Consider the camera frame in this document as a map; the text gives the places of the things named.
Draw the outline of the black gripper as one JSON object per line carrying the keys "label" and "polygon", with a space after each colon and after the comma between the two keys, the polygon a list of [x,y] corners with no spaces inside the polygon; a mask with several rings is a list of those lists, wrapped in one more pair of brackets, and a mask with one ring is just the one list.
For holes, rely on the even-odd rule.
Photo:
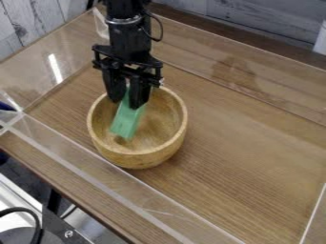
{"label": "black gripper", "polygon": [[151,55],[151,42],[161,36],[151,35],[148,17],[125,19],[108,17],[104,20],[108,45],[94,44],[93,65],[101,70],[108,98],[113,103],[122,100],[125,78],[129,79],[129,108],[137,110],[149,100],[149,86],[161,84],[163,63]]}

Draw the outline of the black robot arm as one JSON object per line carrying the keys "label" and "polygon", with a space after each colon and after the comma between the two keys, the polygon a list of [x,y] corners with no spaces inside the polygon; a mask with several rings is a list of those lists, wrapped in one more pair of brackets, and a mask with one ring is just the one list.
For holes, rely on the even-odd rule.
{"label": "black robot arm", "polygon": [[93,67],[101,70],[108,98],[113,103],[128,95],[128,107],[137,110],[149,101],[149,89],[160,86],[163,62],[151,56],[151,42],[163,35],[151,35],[147,9],[151,0],[105,0],[109,44],[92,46]]}

